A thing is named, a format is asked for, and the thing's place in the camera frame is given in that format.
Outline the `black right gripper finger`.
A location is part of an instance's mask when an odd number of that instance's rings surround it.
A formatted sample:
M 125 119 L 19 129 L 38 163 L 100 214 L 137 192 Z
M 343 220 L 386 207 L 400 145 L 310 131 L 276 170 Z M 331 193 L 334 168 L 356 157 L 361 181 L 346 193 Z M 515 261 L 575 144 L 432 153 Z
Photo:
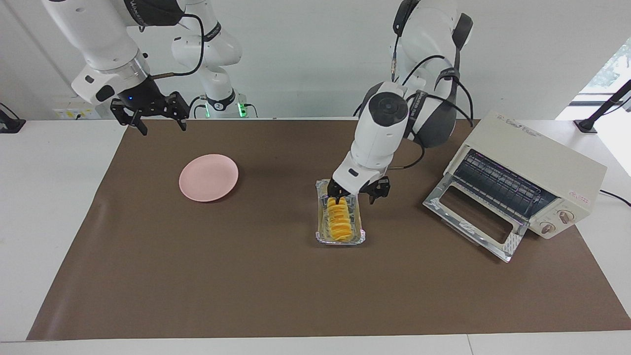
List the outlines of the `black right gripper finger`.
M 182 131 L 187 130 L 186 120 L 189 117 L 191 108 L 180 93 L 170 94 L 170 115 L 175 120 Z
M 136 128 L 143 136 L 148 135 L 148 128 L 141 119 L 143 115 L 142 110 L 135 110 L 132 115 L 127 114 L 126 111 L 124 113 L 126 114 L 125 120 L 128 126 Z

